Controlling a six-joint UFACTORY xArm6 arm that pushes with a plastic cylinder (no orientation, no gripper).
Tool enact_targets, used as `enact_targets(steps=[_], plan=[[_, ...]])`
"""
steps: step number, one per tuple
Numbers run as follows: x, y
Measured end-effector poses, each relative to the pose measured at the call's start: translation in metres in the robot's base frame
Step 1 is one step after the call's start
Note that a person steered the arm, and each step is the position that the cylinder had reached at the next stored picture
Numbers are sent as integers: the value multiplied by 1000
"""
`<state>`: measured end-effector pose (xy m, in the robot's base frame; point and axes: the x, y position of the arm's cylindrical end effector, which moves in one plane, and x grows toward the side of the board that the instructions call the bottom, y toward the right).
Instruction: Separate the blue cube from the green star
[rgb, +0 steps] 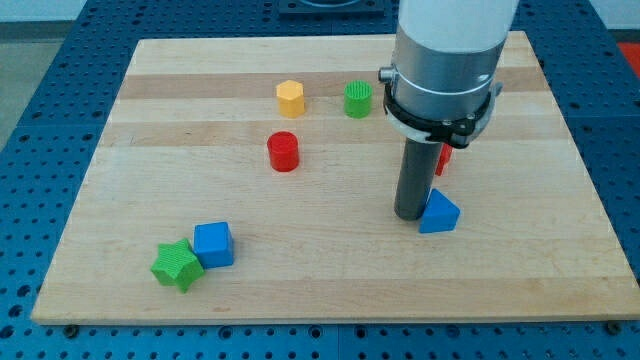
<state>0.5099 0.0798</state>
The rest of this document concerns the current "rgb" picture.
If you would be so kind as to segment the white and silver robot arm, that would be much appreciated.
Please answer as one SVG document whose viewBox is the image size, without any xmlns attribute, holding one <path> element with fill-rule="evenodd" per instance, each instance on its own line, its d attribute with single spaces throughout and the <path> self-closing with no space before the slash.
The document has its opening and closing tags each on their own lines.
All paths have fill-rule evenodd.
<svg viewBox="0 0 640 360">
<path fill-rule="evenodd" d="M 463 149 L 490 121 L 495 73 L 517 0 L 400 0 L 391 63 L 379 69 L 388 121 L 421 144 Z"/>
</svg>

